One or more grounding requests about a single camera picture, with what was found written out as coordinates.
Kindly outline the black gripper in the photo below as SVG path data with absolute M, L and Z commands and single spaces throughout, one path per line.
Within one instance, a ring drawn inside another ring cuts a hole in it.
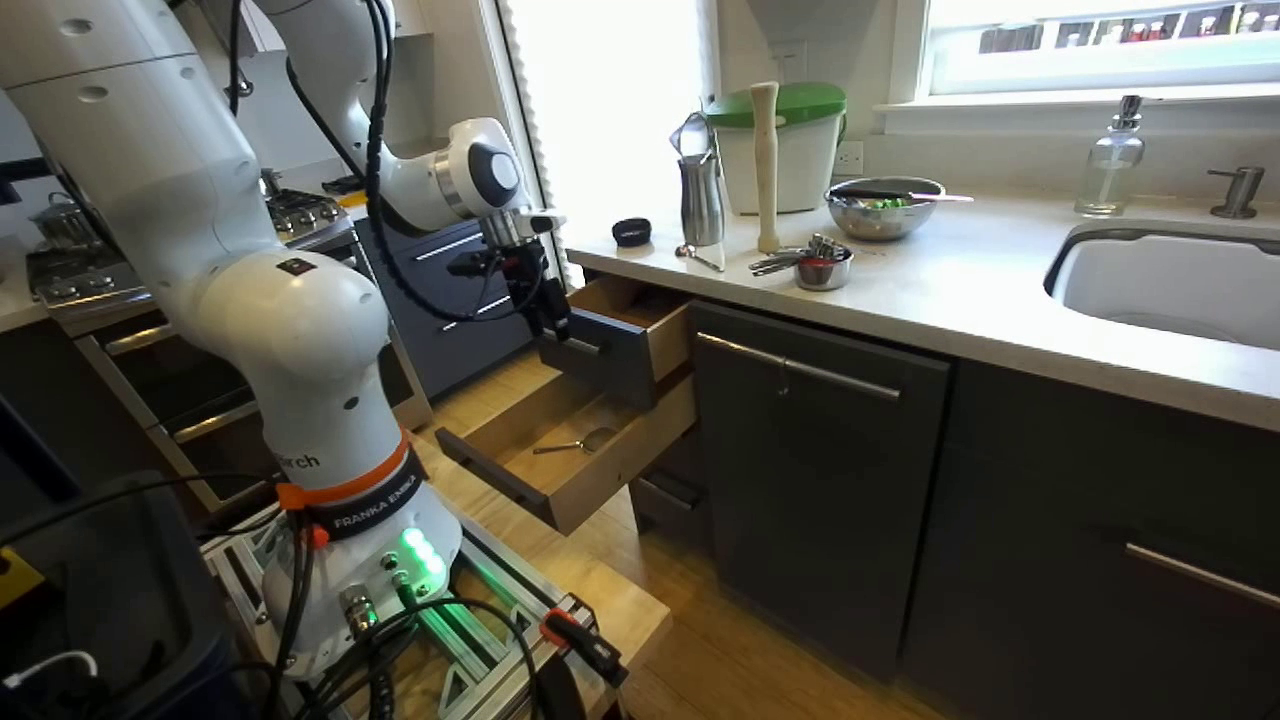
M 495 269 L 509 283 L 514 307 L 538 337 L 568 337 L 568 291 L 550 263 L 546 241 L 559 228 L 550 210 L 495 210 L 485 221 Z

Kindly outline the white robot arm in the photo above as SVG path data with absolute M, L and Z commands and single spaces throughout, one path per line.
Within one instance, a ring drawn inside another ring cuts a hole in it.
M 378 215 L 445 228 L 524 210 L 493 115 L 451 125 L 435 152 L 386 142 L 390 0 L 266 0 L 266 16 Z M 4 0 L 0 79 L 173 326 L 248 381 L 290 510 L 341 542 L 459 527 L 380 382 L 386 291 L 278 234 L 261 155 L 169 0 Z

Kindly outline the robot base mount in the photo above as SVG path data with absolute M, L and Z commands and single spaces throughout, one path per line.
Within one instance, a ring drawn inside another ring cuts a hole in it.
M 286 517 L 206 542 L 206 563 L 245 624 L 278 691 L 272 720 L 602 720 L 619 708 L 626 651 L 576 592 L 555 589 L 479 527 L 451 567 L 409 531 L 335 599 L 335 635 L 279 651 L 266 552 L 292 552 Z

